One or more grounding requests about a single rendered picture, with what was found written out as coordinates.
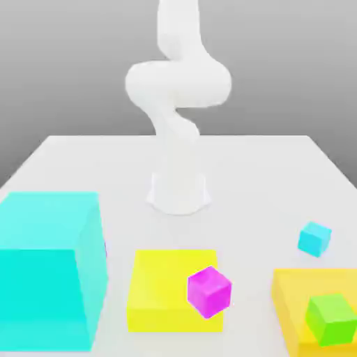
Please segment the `small green cube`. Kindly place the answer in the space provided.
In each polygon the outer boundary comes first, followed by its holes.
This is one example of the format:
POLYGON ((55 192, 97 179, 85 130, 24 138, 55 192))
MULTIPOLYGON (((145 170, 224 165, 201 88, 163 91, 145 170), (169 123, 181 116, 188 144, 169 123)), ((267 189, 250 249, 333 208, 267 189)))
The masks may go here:
POLYGON ((357 314, 342 294, 311 296, 305 321, 320 347, 353 342, 357 314))

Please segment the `small magenta cube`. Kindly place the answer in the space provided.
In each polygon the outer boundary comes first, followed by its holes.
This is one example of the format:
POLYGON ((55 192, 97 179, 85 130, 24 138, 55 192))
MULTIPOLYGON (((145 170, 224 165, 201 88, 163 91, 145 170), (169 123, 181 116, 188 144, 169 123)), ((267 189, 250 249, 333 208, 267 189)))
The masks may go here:
POLYGON ((205 319, 231 304, 232 283, 213 266, 188 277, 187 300, 205 319))

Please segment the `small cyan cube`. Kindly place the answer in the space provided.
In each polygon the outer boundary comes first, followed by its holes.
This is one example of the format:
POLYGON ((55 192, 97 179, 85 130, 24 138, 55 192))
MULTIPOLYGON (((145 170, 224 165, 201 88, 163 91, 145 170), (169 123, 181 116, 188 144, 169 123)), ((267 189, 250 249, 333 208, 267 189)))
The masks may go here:
POLYGON ((320 257, 328 247, 331 233, 330 228, 308 222, 300 232, 298 249, 314 257, 320 257))

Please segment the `large orange box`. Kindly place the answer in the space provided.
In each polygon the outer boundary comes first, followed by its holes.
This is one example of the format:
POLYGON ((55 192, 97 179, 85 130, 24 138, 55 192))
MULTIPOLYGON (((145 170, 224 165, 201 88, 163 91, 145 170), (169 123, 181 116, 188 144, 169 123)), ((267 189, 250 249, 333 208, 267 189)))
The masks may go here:
POLYGON ((286 268, 273 273, 272 298, 289 357, 357 357, 353 342, 320 347, 306 324, 311 296, 342 294, 357 314, 357 268, 286 268))

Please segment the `large yellow box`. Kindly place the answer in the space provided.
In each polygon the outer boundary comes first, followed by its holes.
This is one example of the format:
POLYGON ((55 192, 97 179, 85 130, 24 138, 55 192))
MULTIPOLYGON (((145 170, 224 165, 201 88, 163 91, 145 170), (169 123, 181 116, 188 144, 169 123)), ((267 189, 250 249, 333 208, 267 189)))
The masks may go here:
POLYGON ((188 277, 217 267, 215 250, 137 250, 126 316, 131 333, 220 333, 223 313, 206 319, 188 302, 188 277))

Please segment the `large cyan box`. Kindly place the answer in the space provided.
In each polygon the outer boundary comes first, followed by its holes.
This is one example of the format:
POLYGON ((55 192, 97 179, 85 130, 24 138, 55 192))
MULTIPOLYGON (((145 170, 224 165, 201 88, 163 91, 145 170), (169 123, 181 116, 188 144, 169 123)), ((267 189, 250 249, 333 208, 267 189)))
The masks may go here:
POLYGON ((107 283, 96 192, 0 202, 0 351, 90 351, 107 283))

